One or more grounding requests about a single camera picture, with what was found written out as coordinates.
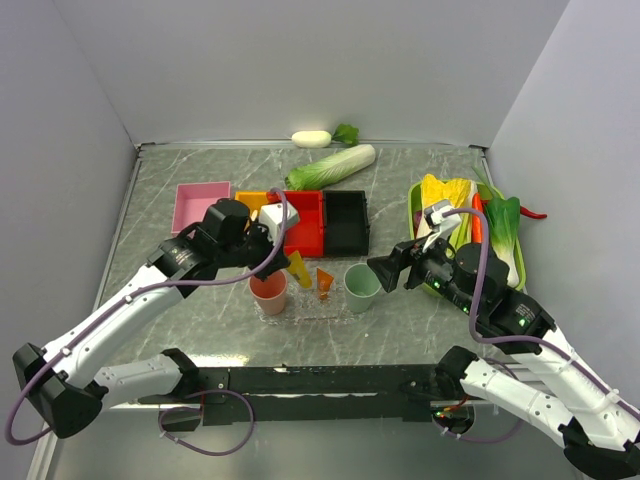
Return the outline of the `mint green plastic cup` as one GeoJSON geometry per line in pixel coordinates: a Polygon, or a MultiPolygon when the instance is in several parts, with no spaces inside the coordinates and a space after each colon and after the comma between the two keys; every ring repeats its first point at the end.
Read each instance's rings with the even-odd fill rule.
{"type": "Polygon", "coordinates": [[[344,274],[347,307],[354,313],[365,312],[381,289],[380,281],[366,263],[357,263],[344,274]]]}

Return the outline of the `orange toothpaste tube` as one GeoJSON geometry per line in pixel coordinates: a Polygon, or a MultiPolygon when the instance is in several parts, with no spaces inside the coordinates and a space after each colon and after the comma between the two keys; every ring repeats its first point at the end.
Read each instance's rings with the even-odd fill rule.
{"type": "Polygon", "coordinates": [[[316,269],[316,288],[320,300],[328,299],[333,282],[333,275],[321,268],[316,269]]]}

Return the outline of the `pink plastic cup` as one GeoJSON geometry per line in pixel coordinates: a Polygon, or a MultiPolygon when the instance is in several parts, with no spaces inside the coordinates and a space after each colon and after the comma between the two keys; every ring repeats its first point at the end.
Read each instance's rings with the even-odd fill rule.
{"type": "Polygon", "coordinates": [[[261,310],[269,316],[281,313],[286,304],[288,281],[282,271],[277,271],[260,280],[256,276],[249,279],[249,289],[261,310]]]}

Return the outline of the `yellow toothpaste tube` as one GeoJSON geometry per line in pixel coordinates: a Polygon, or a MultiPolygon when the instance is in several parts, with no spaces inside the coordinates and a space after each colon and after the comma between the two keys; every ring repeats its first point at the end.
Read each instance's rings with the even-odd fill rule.
{"type": "Polygon", "coordinates": [[[294,278],[298,285],[304,289],[309,289],[313,286],[311,276],[304,264],[304,261],[298,250],[293,251],[289,256],[288,273],[294,278]]]}

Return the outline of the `clear textured acrylic tray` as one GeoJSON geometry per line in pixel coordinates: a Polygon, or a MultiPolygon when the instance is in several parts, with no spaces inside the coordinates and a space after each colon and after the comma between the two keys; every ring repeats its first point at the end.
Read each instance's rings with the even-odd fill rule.
{"type": "Polygon", "coordinates": [[[269,325],[292,326],[303,323],[351,324],[363,316],[354,313],[346,304],[346,294],[342,283],[334,282],[326,299],[318,297],[315,287],[303,289],[297,283],[288,285],[285,304],[281,312],[268,315],[254,302],[256,315],[269,325]]]}

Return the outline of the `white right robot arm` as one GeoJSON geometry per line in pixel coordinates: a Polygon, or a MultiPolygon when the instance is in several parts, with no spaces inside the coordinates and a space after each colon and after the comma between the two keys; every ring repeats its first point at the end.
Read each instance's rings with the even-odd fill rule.
{"type": "Polygon", "coordinates": [[[582,365],[537,301],[508,286],[509,268],[493,251],[478,243],[454,249],[438,239],[424,249],[420,242],[408,241],[367,264],[385,291],[393,291],[401,271],[408,270],[405,288],[428,285],[464,313],[470,313],[476,281],[482,278],[474,333],[493,341],[542,386],[516,379],[454,346],[436,366],[438,390],[448,398],[466,394],[483,399],[512,413],[551,438],[592,479],[638,475],[638,410],[621,406],[618,394],[582,365]]]}

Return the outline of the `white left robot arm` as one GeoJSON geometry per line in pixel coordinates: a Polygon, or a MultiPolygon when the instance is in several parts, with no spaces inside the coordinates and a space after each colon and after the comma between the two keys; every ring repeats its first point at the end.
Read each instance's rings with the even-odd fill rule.
{"type": "Polygon", "coordinates": [[[285,235],[298,221],[286,198],[261,207],[257,215],[228,198],[210,205],[201,221],[162,241],[126,285],[83,322],[43,347],[27,343],[13,354],[21,397],[61,439],[121,403],[154,395],[189,400],[199,369],[177,348],[134,363],[106,363],[138,330],[197,288],[264,280],[288,267],[285,235]]]}

